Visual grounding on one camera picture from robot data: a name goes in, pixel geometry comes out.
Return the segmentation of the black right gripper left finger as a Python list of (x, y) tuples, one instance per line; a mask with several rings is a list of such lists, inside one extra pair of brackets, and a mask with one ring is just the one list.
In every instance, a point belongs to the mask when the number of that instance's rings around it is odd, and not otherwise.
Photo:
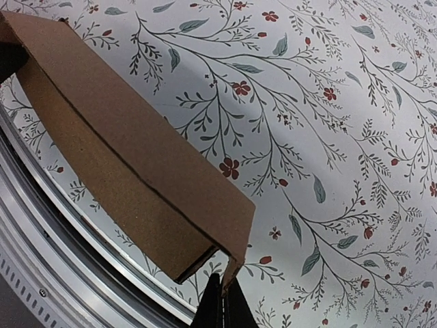
[(190, 328), (222, 327), (221, 281), (218, 273), (211, 274)]

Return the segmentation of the brown cardboard box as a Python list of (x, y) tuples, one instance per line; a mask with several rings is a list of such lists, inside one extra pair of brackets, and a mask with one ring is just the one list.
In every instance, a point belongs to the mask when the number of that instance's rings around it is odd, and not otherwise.
[(244, 264), (255, 205), (65, 23), (1, 13), (1, 42), (51, 139), (102, 209), (174, 282), (216, 251), (223, 292)]

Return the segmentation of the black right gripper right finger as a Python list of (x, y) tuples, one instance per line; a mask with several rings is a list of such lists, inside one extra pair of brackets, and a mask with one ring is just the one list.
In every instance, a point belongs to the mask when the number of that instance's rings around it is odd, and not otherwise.
[(224, 298), (224, 328), (256, 328), (256, 322), (237, 279)]

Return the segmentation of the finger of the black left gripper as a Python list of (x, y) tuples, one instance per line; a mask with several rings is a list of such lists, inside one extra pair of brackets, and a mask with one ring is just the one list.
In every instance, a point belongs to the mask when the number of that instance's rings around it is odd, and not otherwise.
[(24, 47), (9, 42), (0, 44), (0, 82), (17, 73), (29, 60)]

